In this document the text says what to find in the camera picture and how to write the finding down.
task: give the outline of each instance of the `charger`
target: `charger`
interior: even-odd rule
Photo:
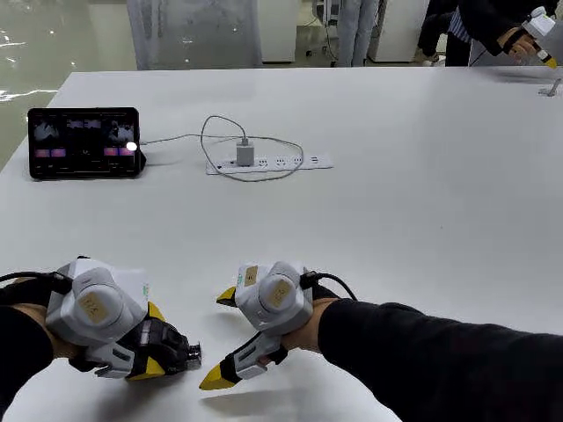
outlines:
[[[243,136],[241,142],[237,142],[237,166],[254,166],[254,144],[246,136]]]

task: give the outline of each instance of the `power strip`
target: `power strip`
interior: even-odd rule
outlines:
[[[293,170],[301,162],[301,156],[264,156],[257,158],[252,167],[238,167],[233,159],[215,161],[215,166],[219,171],[227,174],[235,173],[258,173],[265,171],[288,171]],[[299,170],[332,169],[333,160],[328,154],[312,156],[305,154],[303,164]],[[207,163],[205,172],[207,174],[219,174],[210,163]]]

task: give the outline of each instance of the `label sticker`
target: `label sticker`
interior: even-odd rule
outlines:
[[[267,298],[267,301],[273,307],[279,308],[283,302],[283,299],[286,298],[286,296],[289,294],[290,291],[291,291],[291,286],[287,281],[278,280],[277,284],[274,287],[274,290]]]
[[[245,287],[255,285],[257,275],[258,275],[258,266],[250,266],[246,268]]]
[[[101,323],[109,315],[104,304],[93,292],[80,298],[78,304],[88,318],[95,324]]]

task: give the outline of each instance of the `hand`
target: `hand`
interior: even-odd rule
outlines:
[[[27,279],[17,279],[14,283],[25,282]],[[33,321],[41,326],[41,328],[46,332],[51,344],[53,345],[53,357],[56,358],[74,358],[80,352],[80,347],[67,343],[64,340],[56,337],[51,331],[48,330],[45,319],[47,317],[47,308],[40,305],[35,305],[31,303],[18,303],[11,305],[12,308],[23,312],[28,315]]]
[[[318,299],[313,302],[313,315],[309,322],[298,330],[283,336],[281,343],[288,349],[301,348],[311,352],[320,353],[318,349],[318,325],[320,318],[331,303],[338,301],[339,298]]]
[[[516,27],[506,31],[497,40],[499,45],[504,48],[504,45],[508,42],[510,37],[520,29],[520,27]],[[534,47],[535,42],[536,40],[531,35],[526,33],[522,37],[520,37],[520,39],[514,44],[508,55],[510,55],[510,57],[515,59],[517,62],[521,62],[526,57],[536,55],[537,51]]]

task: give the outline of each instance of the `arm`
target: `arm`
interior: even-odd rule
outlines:
[[[459,12],[467,32],[492,55],[502,52],[499,38],[521,24],[502,16],[491,0],[459,0]]]
[[[315,314],[288,346],[320,351],[405,422],[563,418],[562,337],[462,324],[393,303],[330,301]]]
[[[53,359],[46,332],[20,310],[0,307],[0,419],[18,390]]]
[[[48,303],[50,288],[40,286],[19,280],[0,289],[0,420],[19,389],[53,358],[71,358],[79,351],[48,331],[47,308],[37,303]]]

